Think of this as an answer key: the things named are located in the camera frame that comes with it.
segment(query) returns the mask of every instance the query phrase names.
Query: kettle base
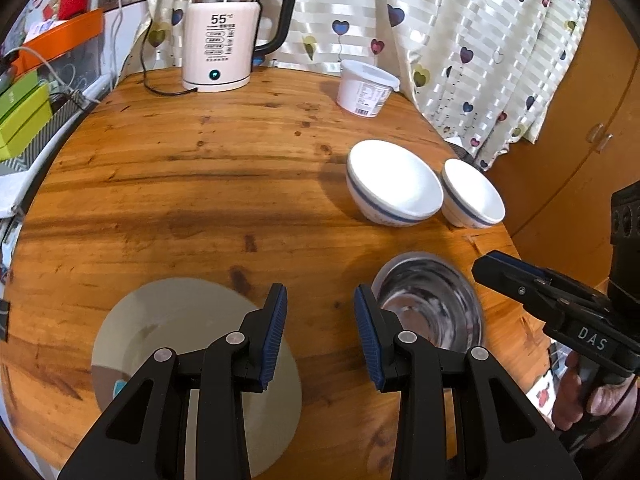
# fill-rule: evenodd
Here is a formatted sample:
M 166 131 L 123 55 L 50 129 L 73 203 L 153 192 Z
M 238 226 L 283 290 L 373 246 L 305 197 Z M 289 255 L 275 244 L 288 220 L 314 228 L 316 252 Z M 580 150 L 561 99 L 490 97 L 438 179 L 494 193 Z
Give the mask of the kettle base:
M 215 85 L 210 85 L 210 84 L 197 85 L 194 83 L 189 83 L 188 81 L 185 81 L 183 79 L 182 86 L 187 90 L 197 88 L 198 92 L 225 92 L 227 90 L 235 90 L 236 88 L 240 88 L 246 85 L 248 82 L 249 82 L 249 76 L 239 81 L 233 81 L 231 83 L 220 83 Z

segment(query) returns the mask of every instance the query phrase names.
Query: small white bowl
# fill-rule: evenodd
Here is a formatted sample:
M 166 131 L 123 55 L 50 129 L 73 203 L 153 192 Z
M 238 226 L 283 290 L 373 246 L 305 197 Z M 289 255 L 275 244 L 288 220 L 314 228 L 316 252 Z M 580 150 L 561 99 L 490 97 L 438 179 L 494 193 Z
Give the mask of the small white bowl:
M 504 202 L 481 171 L 450 158 L 441 172 L 444 203 L 442 214 L 456 227 L 483 229 L 504 219 Z
M 444 198 L 440 180 L 427 164 L 384 140 L 363 140 L 351 149 L 347 186 L 364 216 L 394 227 L 433 216 Z

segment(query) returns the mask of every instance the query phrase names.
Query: orange tray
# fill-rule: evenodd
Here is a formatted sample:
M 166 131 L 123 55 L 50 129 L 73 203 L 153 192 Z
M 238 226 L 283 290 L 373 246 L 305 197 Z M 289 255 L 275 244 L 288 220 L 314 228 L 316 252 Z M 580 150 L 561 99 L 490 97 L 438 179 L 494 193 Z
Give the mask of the orange tray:
M 79 44 L 94 38 L 102 32 L 103 28 L 102 9 L 95 9 L 48 30 L 37 38 L 28 41 L 24 46 L 32 48 L 44 59 L 50 61 L 62 56 L 62 54 L 72 50 Z M 41 64 L 42 62 L 33 54 L 21 50 L 18 59 L 14 62 L 14 66 L 18 69 L 16 76 L 24 74 Z

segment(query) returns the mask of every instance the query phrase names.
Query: kettle handle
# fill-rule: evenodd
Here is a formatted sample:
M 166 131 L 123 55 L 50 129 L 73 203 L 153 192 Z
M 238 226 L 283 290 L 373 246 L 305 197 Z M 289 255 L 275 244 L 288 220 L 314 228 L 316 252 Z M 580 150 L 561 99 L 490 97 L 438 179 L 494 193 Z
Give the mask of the kettle handle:
M 278 29 L 273 39 L 269 43 L 257 46 L 254 50 L 256 56 L 266 56 L 271 52 L 279 49 L 280 46 L 287 39 L 289 33 L 289 25 L 291 24 L 291 17 L 293 15 L 293 7 L 296 4 L 296 0 L 282 0 L 282 9 L 280 10 L 280 19 L 278 20 Z

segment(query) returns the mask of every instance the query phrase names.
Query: stainless steel bowl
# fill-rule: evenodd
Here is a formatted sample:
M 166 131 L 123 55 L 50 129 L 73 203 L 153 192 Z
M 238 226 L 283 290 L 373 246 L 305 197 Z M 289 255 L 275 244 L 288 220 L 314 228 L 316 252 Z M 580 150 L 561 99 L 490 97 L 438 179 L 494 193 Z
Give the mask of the stainless steel bowl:
M 398 315 L 405 330 L 434 345 L 466 352 L 484 343 L 484 315 L 472 285 L 434 254 L 404 253 L 387 262 L 373 280 L 380 308 Z

